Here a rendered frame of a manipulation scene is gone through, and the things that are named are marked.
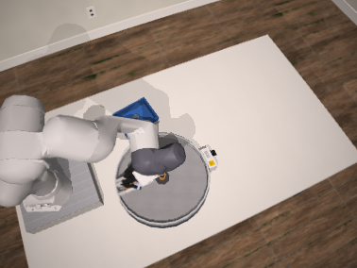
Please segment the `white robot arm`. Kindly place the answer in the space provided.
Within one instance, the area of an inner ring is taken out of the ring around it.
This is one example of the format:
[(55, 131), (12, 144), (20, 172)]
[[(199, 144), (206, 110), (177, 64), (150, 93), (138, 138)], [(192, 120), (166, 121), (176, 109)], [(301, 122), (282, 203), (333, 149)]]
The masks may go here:
[(61, 211), (73, 192), (72, 183), (49, 170), (46, 160), (98, 163), (113, 150), (117, 133), (127, 133), (132, 173), (142, 186), (186, 160), (178, 142), (159, 148), (157, 126), (149, 120), (102, 115), (90, 121), (57, 115), (44, 124), (44, 115), (43, 103), (27, 94), (8, 97), (0, 108), (2, 207), (23, 202), (27, 212)]

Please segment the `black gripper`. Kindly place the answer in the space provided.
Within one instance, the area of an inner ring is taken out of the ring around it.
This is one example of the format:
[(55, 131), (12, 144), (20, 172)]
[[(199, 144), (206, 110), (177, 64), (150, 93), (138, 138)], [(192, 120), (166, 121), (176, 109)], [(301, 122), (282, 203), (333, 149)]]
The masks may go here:
[[(118, 182), (115, 184), (115, 186), (117, 187), (133, 187), (134, 189), (138, 189), (140, 190), (142, 187), (141, 187), (141, 184), (135, 179), (134, 175), (133, 175), (133, 172), (134, 170), (132, 169), (132, 166), (131, 164), (127, 167), (127, 169), (125, 170), (125, 174), (124, 176), (121, 176), (120, 178), (116, 179), (115, 182)], [(135, 179), (135, 180), (134, 180)], [(122, 181), (122, 183), (121, 183)], [(138, 183), (136, 184), (130, 184), (134, 181), (137, 181)], [(122, 186), (120, 186), (122, 185)]]

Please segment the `blue crate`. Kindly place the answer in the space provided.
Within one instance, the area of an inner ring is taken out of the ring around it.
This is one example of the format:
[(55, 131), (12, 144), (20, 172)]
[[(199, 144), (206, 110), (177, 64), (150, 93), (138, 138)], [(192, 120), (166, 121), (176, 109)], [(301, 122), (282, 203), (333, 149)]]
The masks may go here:
[(133, 119), (133, 115), (135, 114), (139, 115), (140, 120), (149, 120), (154, 125), (160, 122), (159, 116), (156, 114), (153, 108), (151, 108), (144, 97), (126, 106), (125, 108), (116, 111), (112, 116)]

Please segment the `grey round table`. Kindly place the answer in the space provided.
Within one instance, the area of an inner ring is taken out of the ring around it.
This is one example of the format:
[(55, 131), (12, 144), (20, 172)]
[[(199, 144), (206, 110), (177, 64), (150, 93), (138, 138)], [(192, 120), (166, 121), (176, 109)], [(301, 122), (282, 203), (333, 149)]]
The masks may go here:
[[(174, 134), (158, 134), (158, 141), (159, 148), (180, 143), (186, 160), (178, 168), (166, 172), (165, 180), (157, 177), (140, 190), (126, 188), (128, 190), (122, 192), (123, 188), (120, 188), (120, 193), (117, 187), (115, 190), (121, 205), (132, 218), (146, 226), (167, 228), (189, 221), (203, 206), (209, 191), (210, 172), (217, 167), (213, 158), (216, 153), (208, 147), (199, 151), (193, 143)], [(117, 164), (114, 180), (123, 176), (130, 164), (129, 147)]]

